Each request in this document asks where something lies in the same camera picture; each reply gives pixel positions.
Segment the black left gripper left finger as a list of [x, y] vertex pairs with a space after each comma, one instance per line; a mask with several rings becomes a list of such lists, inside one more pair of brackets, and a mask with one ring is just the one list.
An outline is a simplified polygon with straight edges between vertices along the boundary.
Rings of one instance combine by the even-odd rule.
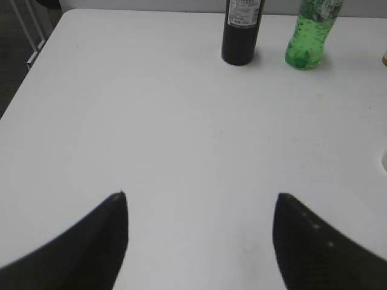
[[111, 194], [52, 241], [1, 268], [1, 289], [112, 289], [128, 247], [128, 203]]

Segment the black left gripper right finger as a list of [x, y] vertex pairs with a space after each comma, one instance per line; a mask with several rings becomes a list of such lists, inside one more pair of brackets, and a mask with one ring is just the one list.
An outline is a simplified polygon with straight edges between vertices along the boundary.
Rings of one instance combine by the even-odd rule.
[[272, 237], [287, 289], [386, 289], [386, 260], [291, 194], [278, 194]]

